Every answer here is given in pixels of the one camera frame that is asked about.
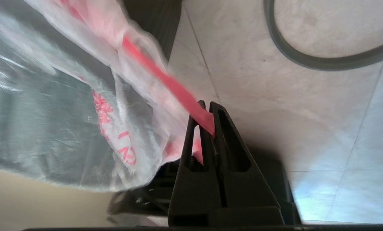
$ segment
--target plastic bag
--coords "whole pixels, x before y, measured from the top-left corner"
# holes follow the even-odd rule
[[[153,39],[130,22],[116,1],[25,1],[66,38],[112,70],[112,79],[93,74],[42,36],[0,15],[1,34],[15,49],[93,89],[99,131],[115,151],[110,190],[144,185],[162,164],[179,159],[189,113],[214,135],[212,114],[167,75]],[[196,142],[194,151],[199,149]]]

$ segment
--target tile grout line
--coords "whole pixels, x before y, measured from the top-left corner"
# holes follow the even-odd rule
[[[201,56],[203,57],[203,62],[204,62],[204,65],[206,66],[206,70],[207,70],[207,73],[208,73],[208,75],[209,75],[210,81],[211,81],[211,83],[212,83],[214,93],[216,94],[216,97],[217,97],[218,102],[221,103],[221,102],[220,102],[220,98],[218,97],[218,93],[217,93],[216,87],[214,86],[214,81],[213,81],[213,78],[212,78],[212,74],[210,73],[209,66],[207,65],[206,58],[204,57],[203,50],[201,49],[201,46],[200,46],[200,42],[198,41],[196,31],[194,30],[193,23],[191,22],[190,15],[188,14],[187,8],[186,8],[186,6],[185,6],[184,4],[183,4],[183,7],[184,7],[184,11],[186,12],[188,21],[190,22],[191,29],[193,30],[193,35],[194,35],[194,38],[196,39],[198,48],[199,48],[199,50],[200,50],[200,54],[201,54]]]
[[[330,213],[331,213],[331,210],[332,210],[332,208],[333,208],[335,199],[337,198],[338,190],[340,189],[341,182],[343,181],[343,178],[344,178],[344,172],[345,172],[345,170],[347,169],[347,166],[348,166],[348,163],[350,162],[351,156],[353,155],[353,150],[354,150],[355,144],[357,143],[358,137],[360,136],[360,131],[361,131],[361,128],[363,127],[363,123],[364,123],[364,121],[365,121],[365,119],[366,119],[367,112],[369,111],[369,108],[370,108],[370,105],[371,105],[372,98],[373,98],[373,96],[374,96],[375,90],[377,89],[378,82],[379,82],[379,78],[381,77],[381,74],[382,74],[382,70],[383,70],[383,61],[382,61],[382,63],[381,63],[381,68],[379,69],[379,72],[378,72],[378,75],[377,75],[377,81],[375,82],[374,88],[373,88],[373,90],[372,90],[372,92],[371,92],[370,101],[369,101],[369,103],[368,103],[368,105],[367,105],[367,108],[366,108],[366,110],[365,110],[365,112],[364,112],[364,115],[363,115],[363,119],[361,120],[360,126],[359,126],[359,128],[358,128],[357,136],[355,137],[353,146],[351,147],[350,156],[348,156],[347,162],[345,163],[344,170],[343,170],[343,172],[342,172],[342,174],[341,174],[340,182],[338,183],[337,189],[335,190],[335,194],[334,194],[333,201],[331,202],[330,209],[328,210],[327,216],[326,216],[326,218],[325,218],[326,220],[328,220],[328,217],[329,217],[329,215],[330,215]]]

